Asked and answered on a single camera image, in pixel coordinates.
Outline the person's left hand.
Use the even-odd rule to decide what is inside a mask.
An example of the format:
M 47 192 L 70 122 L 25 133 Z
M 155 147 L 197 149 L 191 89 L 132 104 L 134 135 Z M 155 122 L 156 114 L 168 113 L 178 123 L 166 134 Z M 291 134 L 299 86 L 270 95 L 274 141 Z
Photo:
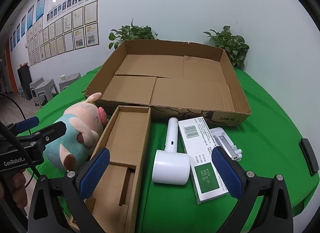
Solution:
M 25 169 L 22 169 L 4 176 L 5 182 L 12 194 L 12 198 L 19 209 L 25 208 L 28 204 L 27 192 L 25 190 L 26 179 L 23 174 L 24 171 Z

